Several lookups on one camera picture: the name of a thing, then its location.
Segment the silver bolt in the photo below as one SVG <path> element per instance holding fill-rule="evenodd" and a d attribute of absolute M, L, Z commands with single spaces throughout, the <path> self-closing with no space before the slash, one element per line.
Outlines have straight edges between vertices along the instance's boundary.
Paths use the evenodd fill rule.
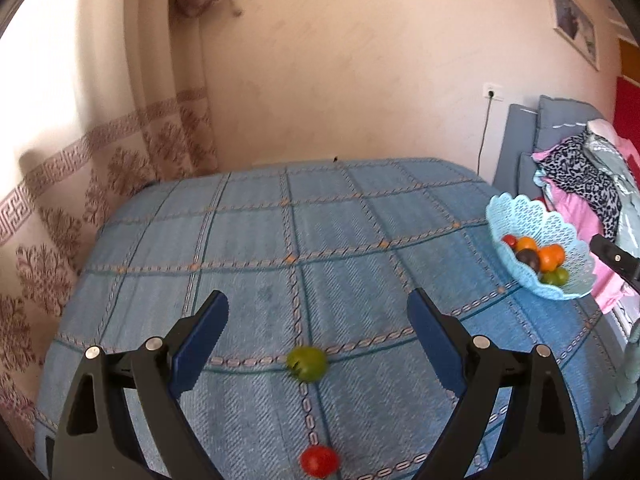
<path fill-rule="evenodd" d="M 474 338 L 474 345 L 476 346 L 476 348 L 489 348 L 489 346 L 491 346 L 491 341 L 489 341 L 489 339 L 483 335 L 477 335 Z"/>
<path fill-rule="evenodd" d="M 95 359 L 100 355 L 100 347 L 99 346 L 89 346 L 84 353 L 84 356 L 87 359 Z"/>
<path fill-rule="evenodd" d="M 145 348 L 147 350 L 158 350 L 162 346 L 162 338 L 161 337 L 151 337 L 146 340 Z"/>
<path fill-rule="evenodd" d="M 547 345 L 538 345 L 536 346 L 536 352 L 540 357 L 549 357 L 551 355 L 551 348 Z"/>

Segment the patterned curtain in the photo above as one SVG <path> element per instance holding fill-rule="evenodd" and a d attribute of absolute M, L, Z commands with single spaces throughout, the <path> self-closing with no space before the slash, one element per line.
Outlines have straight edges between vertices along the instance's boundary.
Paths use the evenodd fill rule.
<path fill-rule="evenodd" d="M 0 415 L 30 454 L 96 231 L 149 182 L 217 169 L 200 49 L 167 0 L 26 0 L 0 38 Z"/>

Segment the blue bedspread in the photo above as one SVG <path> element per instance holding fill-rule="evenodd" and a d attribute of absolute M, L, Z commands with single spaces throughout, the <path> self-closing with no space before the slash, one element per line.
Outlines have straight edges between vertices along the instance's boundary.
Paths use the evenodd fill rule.
<path fill-rule="evenodd" d="M 306 478 L 298 456 L 315 442 L 339 453 L 341 480 L 410 476 L 456 402 L 406 318 L 406 296 L 421 286 L 472 334 L 520 351 L 552 348 L 592 470 L 606 447 L 620 345 L 591 297 L 554 303 L 512 281 L 484 219 L 495 193 L 471 171 L 429 159 L 300 164 L 143 190 L 101 229 L 47 354 L 40 468 L 83 350 L 136 348 L 219 289 L 228 325 L 180 403 L 227 479 Z M 285 372 L 297 342 L 330 355 L 320 383 Z M 148 461 L 164 471 L 129 400 Z M 507 403 L 503 392 L 470 472 L 488 463 Z"/>

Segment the pink clothing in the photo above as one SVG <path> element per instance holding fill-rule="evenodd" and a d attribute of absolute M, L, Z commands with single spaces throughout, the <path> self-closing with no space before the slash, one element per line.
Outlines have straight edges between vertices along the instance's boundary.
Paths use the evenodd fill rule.
<path fill-rule="evenodd" d="M 618 138 L 616 148 L 627 163 L 634 161 L 640 166 L 640 155 L 629 140 Z M 542 160 L 550 151 L 534 153 L 532 158 L 535 161 Z M 589 207 L 585 199 L 574 193 L 564 192 L 550 178 L 543 178 L 543 181 L 548 185 L 548 192 L 551 195 L 551 197 L 546 196 L 547 199 L 550 198 L 550 200 L 546 200 L 549 209 L 555 209 L 566 222 L 573 224 L 580 240 L 588 244 L 593 235 L 602 234 L 600 219 Z M 626 286 L 624 280 L 603 264 L 595 254 L 592 253 L 592 256 L 596 260 L 594 273 L 597 278 L 591 294 L 601 311 L 606 314 L 622 296 L 630 296 L 635 292 L 629 286 Z"/>

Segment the picture frame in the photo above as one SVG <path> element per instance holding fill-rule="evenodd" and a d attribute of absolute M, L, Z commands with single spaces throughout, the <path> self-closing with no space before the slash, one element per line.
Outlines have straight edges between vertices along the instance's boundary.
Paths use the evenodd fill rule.
<path fill-rule="evenodd" d="M 549 0 L 554 30 L 600 70 L 596 26 L 577 0 Z"/>

